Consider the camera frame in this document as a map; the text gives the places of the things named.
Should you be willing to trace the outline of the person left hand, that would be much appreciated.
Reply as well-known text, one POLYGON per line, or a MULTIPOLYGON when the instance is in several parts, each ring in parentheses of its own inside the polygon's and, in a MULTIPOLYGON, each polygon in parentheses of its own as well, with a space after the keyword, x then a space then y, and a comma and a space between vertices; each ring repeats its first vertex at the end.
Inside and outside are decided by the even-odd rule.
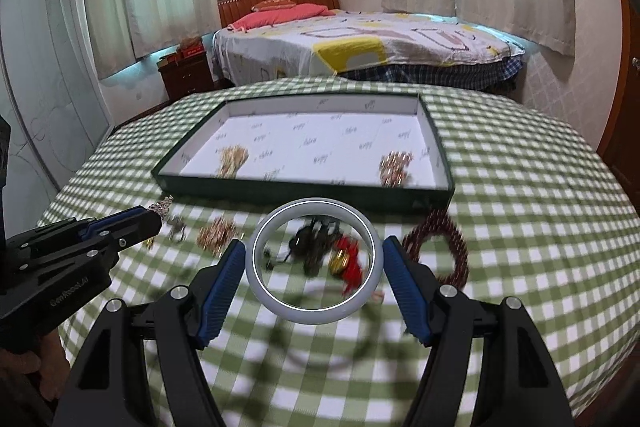
POLYGON ((69 376, 57 329, 39 340, 36 353, 1 350, 1 425, 51 426, 69 376))

